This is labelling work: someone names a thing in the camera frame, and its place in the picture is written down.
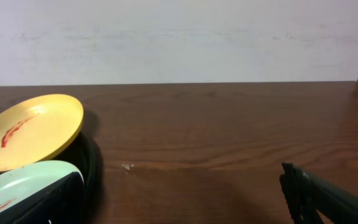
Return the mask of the light green plate with stain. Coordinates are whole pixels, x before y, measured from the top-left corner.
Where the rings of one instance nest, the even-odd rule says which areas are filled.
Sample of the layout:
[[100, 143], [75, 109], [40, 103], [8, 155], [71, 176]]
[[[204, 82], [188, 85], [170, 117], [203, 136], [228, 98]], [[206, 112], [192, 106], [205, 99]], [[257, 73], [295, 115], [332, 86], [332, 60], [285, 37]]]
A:
[[0, 212], [72, 172], [78, 172], [83, 179], [80, 170], [65, 161], [36, 162], [0, 174]]

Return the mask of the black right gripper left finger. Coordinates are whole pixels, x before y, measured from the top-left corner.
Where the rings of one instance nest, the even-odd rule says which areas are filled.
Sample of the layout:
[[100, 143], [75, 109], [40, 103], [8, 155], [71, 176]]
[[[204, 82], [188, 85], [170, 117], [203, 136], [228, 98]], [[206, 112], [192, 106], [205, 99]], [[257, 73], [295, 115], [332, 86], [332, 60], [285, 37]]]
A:
[[85, 185], [72, 172], [0, 212], [0, 224], [75, 224], [81, 222]]

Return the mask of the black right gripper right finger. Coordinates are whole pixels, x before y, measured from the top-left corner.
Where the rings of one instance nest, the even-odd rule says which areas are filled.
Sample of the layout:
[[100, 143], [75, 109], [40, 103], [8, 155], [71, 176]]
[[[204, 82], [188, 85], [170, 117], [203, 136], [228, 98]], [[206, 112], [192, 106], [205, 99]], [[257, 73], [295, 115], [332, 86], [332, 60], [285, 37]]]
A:
[[280, 185], [294, 224], [358, 223], [358, 197], [293, 165], [282, 164]]

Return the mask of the yellow plate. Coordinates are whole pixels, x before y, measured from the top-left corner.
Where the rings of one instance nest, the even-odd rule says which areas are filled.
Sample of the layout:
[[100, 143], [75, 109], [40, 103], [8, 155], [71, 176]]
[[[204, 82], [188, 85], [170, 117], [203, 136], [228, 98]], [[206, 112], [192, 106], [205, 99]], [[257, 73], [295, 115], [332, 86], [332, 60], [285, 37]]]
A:
[[84, 108], [73, 96], [42, 95], [0, 113], [0, 172], [53, 159], [81, 131]]

